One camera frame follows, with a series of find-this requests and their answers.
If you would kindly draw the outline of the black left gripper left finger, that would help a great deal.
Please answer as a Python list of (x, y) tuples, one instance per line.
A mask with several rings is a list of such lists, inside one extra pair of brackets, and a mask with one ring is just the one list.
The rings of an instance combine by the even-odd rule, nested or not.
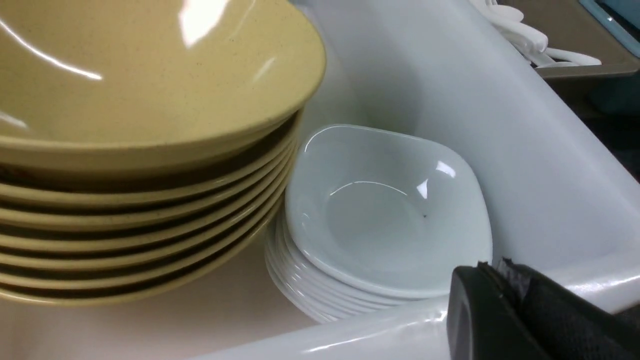
[(451, 274), (446, 339), (452, 360), (549, 360), (487, 263)]

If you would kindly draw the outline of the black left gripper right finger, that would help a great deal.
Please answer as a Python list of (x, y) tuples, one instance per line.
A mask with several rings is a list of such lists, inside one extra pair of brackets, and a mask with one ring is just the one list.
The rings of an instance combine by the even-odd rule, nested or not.
[(554, 360), (637, 360), (639, 330), (527, 265), (503, 258), (498, 273), (515, 313)]

